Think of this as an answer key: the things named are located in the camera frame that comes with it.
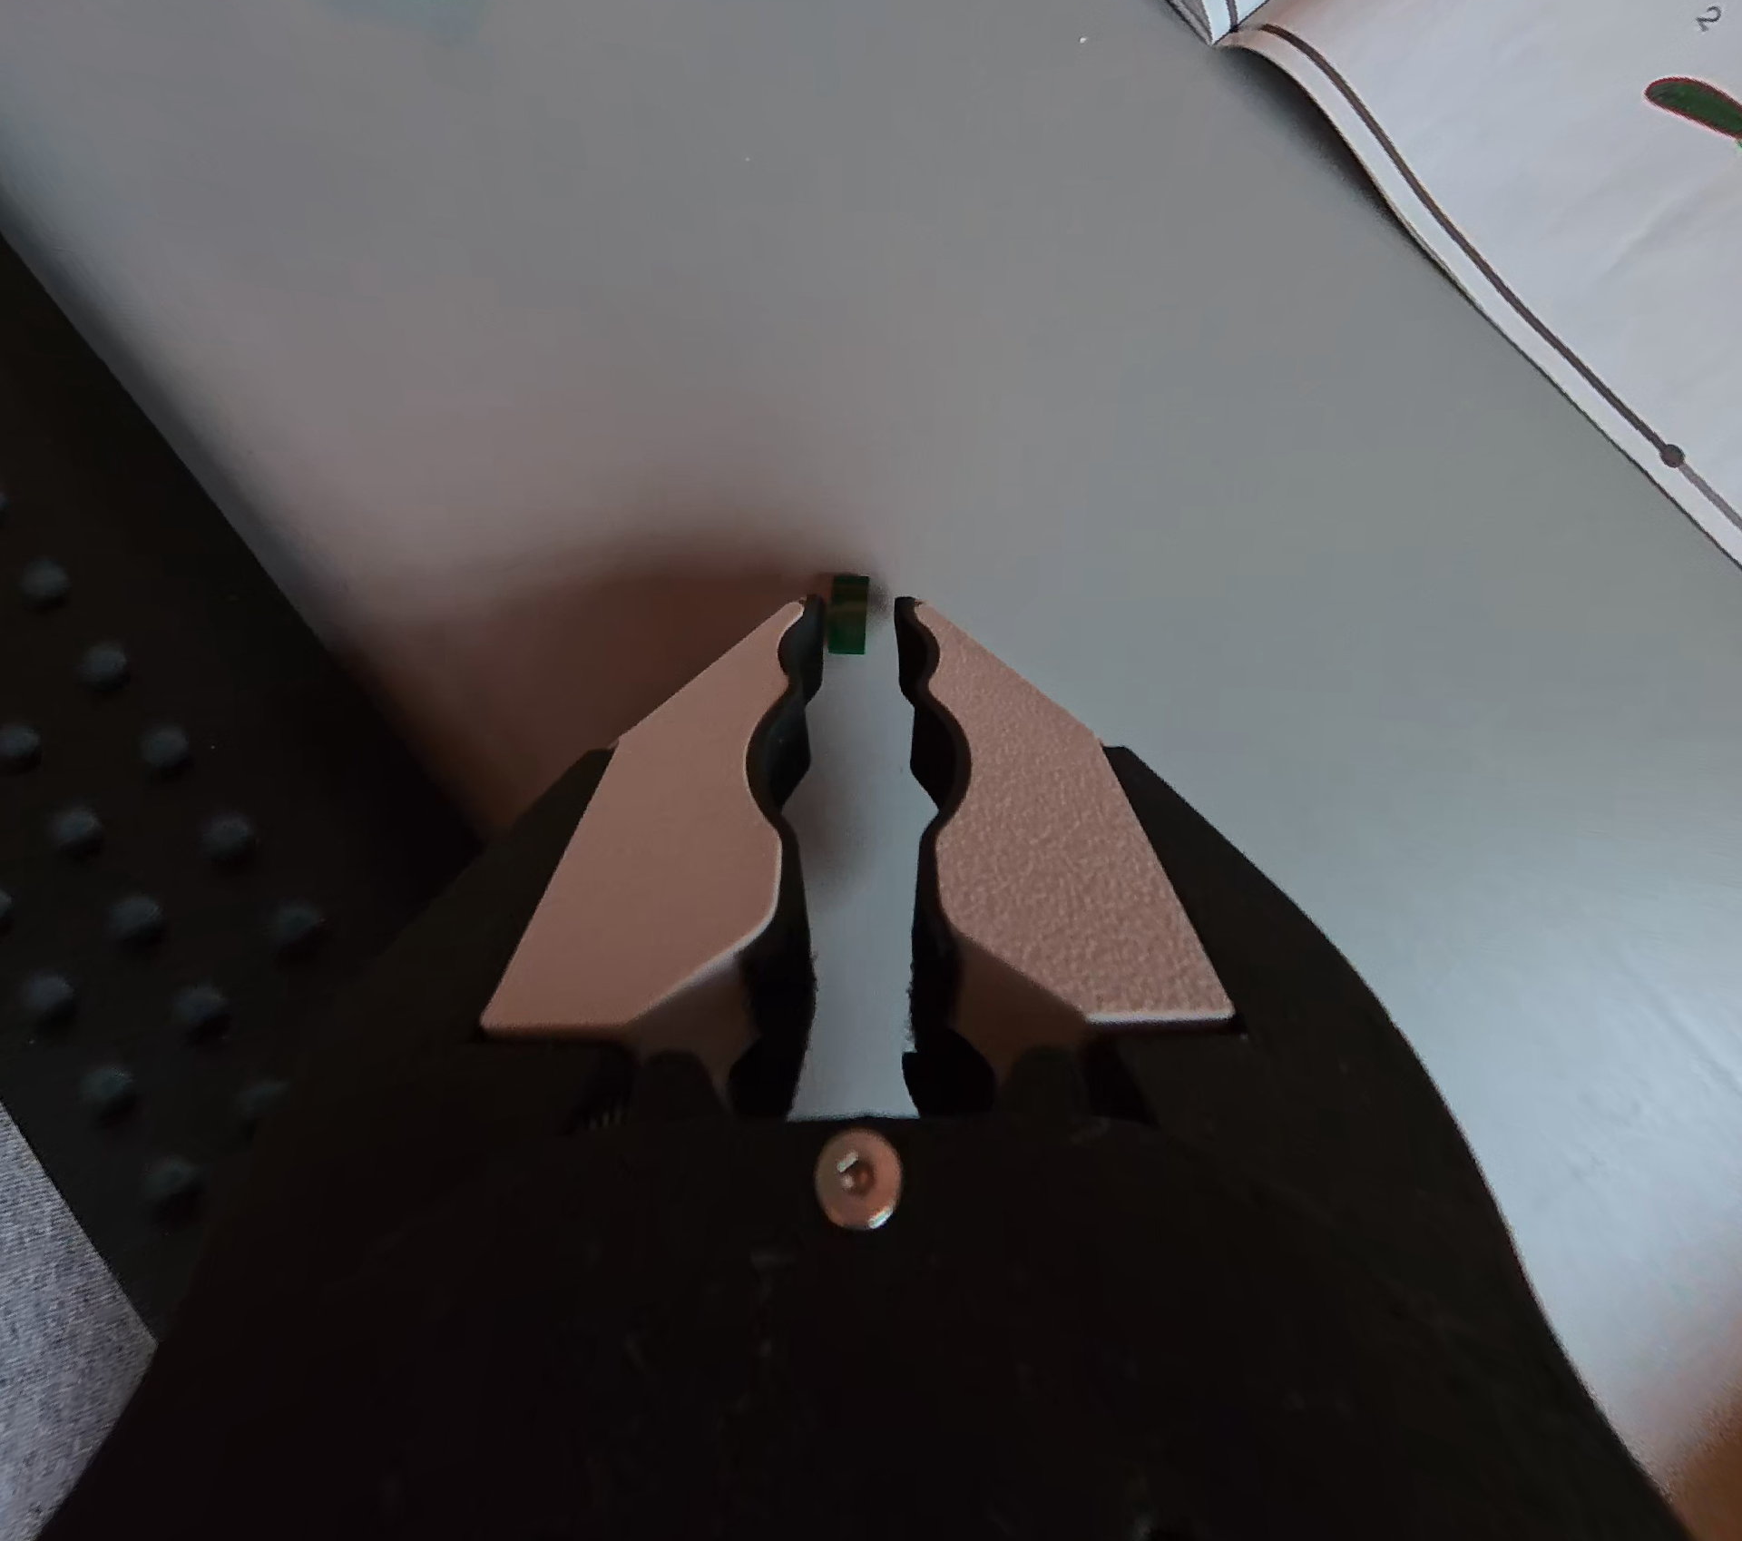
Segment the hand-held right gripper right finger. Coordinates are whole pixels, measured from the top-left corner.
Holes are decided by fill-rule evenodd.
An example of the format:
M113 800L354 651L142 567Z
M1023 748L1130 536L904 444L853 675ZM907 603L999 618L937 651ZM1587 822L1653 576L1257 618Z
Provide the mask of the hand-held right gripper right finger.
M1098 735L899 598L918 851L907 1076L1010 1076L1030 1052L1204 1033L1238 1012Z

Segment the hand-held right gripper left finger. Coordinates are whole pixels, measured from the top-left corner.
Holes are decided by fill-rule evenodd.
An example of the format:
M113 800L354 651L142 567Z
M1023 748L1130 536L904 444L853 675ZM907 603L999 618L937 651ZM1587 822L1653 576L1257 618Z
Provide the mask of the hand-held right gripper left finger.
M751 946L800 888L782 803L805 771L812 599L791 599L609 752L477 1030L683 1052L728 1076L756 1044Z

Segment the lego instruction booklet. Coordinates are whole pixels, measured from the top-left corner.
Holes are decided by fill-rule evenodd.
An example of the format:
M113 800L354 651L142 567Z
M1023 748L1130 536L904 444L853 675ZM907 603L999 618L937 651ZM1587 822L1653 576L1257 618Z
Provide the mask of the lego instruction booklet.
M1739 557L1739 0L1168 0Z

